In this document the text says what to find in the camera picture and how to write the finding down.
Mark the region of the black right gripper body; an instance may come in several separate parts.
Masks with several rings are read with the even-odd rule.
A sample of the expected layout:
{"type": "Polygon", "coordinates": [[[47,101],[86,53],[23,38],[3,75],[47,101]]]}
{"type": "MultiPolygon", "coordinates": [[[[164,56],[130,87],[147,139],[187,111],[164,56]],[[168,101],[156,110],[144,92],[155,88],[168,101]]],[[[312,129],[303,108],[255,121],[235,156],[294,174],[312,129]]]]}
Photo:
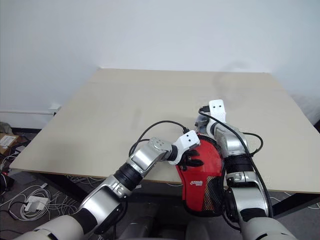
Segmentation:
{"type": "Polygon", "coordinates": [[[202,112],[203,114],[199,114],[195,121],[196,129],[199,133],[212,133],[213,132],[213,120],[208,117],[211,116],[210,107],[205,105],[198,110],[198,113],[202,112]]]}

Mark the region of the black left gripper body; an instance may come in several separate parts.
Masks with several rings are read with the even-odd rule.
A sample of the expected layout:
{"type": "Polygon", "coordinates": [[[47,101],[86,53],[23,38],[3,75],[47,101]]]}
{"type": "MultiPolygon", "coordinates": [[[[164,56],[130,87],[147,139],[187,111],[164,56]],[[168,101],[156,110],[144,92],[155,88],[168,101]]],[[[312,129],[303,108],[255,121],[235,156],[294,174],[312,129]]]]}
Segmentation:
{"type": "Polygon", "coordinates": [[[186,151],[182,155],[181,161],[179,163],[180,169],[182,171],[186,171],[188,169],[187,167],[189,167],[189,162],[191,162],[191,158],[196,156],[198,156],[198,152],[196,150],[192,149],[192,150],[186,151]]]}

